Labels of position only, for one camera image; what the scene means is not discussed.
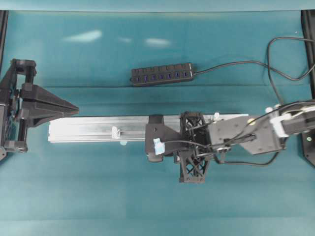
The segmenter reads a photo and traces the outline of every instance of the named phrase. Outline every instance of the white clip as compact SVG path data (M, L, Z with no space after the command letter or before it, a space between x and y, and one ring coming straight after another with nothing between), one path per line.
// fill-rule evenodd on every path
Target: white clip
M288 120L291 119L292 115L290 113L287 113L285 115L279 116L279 117L273 117L271 118L269 121L272 124L275 133L277 134L278 137L280 138L286 138L289 137L285 131L284 131L284 127L282 126L281 121L283 120Z
M220 113L219 112L215 112L215 114L213 115L213 121L219 121L220 120Z
M154 149L156 151L156 155L160 155L165 153L165 143L161 142L161 139L153 139Z
M120 129L116 126L112 127L112 139L120 139Z

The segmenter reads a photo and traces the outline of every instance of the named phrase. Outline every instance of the black cable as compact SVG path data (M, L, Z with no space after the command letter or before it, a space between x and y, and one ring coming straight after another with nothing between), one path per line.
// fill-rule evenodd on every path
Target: black cable
M245 162L245 161L225 161L223 164L226 165L245 165L245 166L257 166L257 167L264 167L264 166L269 166L271 163L275 161L277 156L279 155L279 151L277 151L273 157L267 161L266 163L254 163L254 162Z
M205 69L205 70L201 70L201 71L195 71L194 75L200 75L200 74L204 74L204 73L207 73L207 72L210 72L212 70L219 69L219 68L222 68L222 67L227 67L227 66L231 66L231 65L240 65L240 64L258 64L258 65L261 65L263 67L268 68L267 64L262 63L262 62L257 61L257 60L241 60L241 61L234 61L234 62L229 62L229 63L216 65L214 67L211 67L211 68L208 68L208 69ZM292 80L292 81L301 80L300 77L292 78L291 76L289 76L289 75L285 74L284 72L279 71L279 70L277 70L277 69L275 69L273 67L270 67L270 69L273 70L274 72L280 74L281 76L289 79L289 80Z
M212 122L208 122L208 123L205 123L205 124L196 126L196 127L189 128L188 131L189 131L189 130L200 129L200 128L206 127L206 126L208 126L208 125L210 125L210 124L212 124Z
M269 81L270 81L270 84L277 96L277 99L279 100L279 102L281 104L284 103L284 100L281 98L279 92L277 91L277 88L274 84L274 81L271 77L271 66L270 66L270 47L271 45L277 41L277 40L280 40L280 39L289 39L289 40L298 40L298 41L306 41L306 42L312 42L314 43L315 40L312 40L312 39L307 39L307 38L297 38L297 37L277 37L277 38L274 38L272 39L269 43L268 43L268 46L267 46L267 65L268 65L268 77L269 77ZM305 75L302 75L301 77L297 78L296 80L301 80L303 79L304 77L306 77L314 68L315 64L309 69L309 71L305 74Z
M208 149L208 146L207 145L203 145L203 144L200 144L200 143L196 143L196 142L193 142L193 141L187 141L187 140L170 140L170 141L161 141L162 143L165 143L165 144L169 144L169 143L185 143L185 144L192 144L192 145L196 145L196 146L200 146L200 147L203 147L203 148L207 148Z
M271 45L276 41L276 40L280 40L280 39L289 39L289 40L299 40L299 41L307 41L307 42L312 42L314 43L315 40L312 40L312 39L307 39L307 38L297 38L297 37L277 37L277 38L274 38L272 39L269 43L268 43L268 46L267 46L267 64L265 63L262 63L260 61L257 61L257 60L244 60L244 61L234 61L234 62L230 62L230 63L224 63L224 64L221 64L221 65L217 65L217 66L214 66L214 67L211 67L211 68L208 68L208 69L205 69L205 70L202 70L202 71L195 71L194 72L194 75L199 75L199 74L203 74L203 73L206 73L206 72L209 72L209 71L212 71L212 70L215 70L215 69L218 69L218 68L221 68L221 67L226 67L226 66L230 66L230 65L238 65L238 64L248 64L248 63L254 63L254 64L258 64L258 65L261 65L261 66L264 66L267 68L268 70L268 78L269 78L269 81L270 81L270 84L273 88L273 91L275 92L276 94L276 97L278 99L278 101L280 102L280 104L283 104L284 103L284 100L282 99L282 97L280 96L275 84L274 84L274 81L272 79L272 76L271 76L271 70L280 74L281 76L289 79L289 80L292 80L292 81L299 81L299 80L302 80L304 79L306 76L308 76L308 74L315 68L315 64L308 70L306 71L304 74L302 74L301 76L299 76L298 78L293 78L273 67L270 66L270 47Z

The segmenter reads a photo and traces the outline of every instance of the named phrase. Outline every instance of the black mount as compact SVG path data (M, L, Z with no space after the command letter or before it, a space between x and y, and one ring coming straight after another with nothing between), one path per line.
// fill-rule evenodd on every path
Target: black mount
M208 148L195 148L194 145L186 143L165 143L164 154L155 155L153 139L156 138L160 138L163 142L184 140L204 145L210 143L208 128L201 113L183 113L180 122L181 130L178 133L164 125L163 116L149 116L145 139L145 152L148 160L161 162L163 155L173 156L174 162L180 164L181 167L180 182L204 183L210 159L213 157L212 154L208 154Z
M26 139L29 127L69 117L79 111L76 106L34 85L35 67L33 60L13 59L0 82L0 160L6 157L7 152L28 151ZM25 76L21 89L16 88L18 75ZM14 121L19 122L17 140L10 139Z
M315 39L315 10L303 10L301 11L301 22L304 38ZM305 42L306 53L308 58L309 67L315 63L315 44L311 42ZM312 97L315 98L315 70L310 73L311 91ZM315 130L311 130L309 133L302 133L302 143L304 157L315 166Z

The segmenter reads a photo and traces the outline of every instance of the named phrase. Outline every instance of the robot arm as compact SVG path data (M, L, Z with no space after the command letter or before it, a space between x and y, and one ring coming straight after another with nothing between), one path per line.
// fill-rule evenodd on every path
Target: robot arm
M201 183L211 160L218 164L269 165L292 134L315 128L315 101L295 102L267 108L266 114L237 117L206 123L201 113L183 113L181 130L176 132L163 123L163 116L150 116L146 125L145 152L150 162L174 156L181 165L180 182ZM225 155L234 145L250 154L275 152L265 164L226 162Z

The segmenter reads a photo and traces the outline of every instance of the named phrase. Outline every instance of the black clamp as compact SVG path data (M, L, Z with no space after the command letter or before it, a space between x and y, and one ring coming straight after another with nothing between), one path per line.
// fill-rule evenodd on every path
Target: black clamp
M26 139L29 127L79 112L76 106L33 84L35 67L33 60L13 59L0 82L0 160L6 157L7 152L28 151ZM25 75L25 83L20 90L16 88L17 75ZM15 121L19 122L19 132L17 140L12 140Z

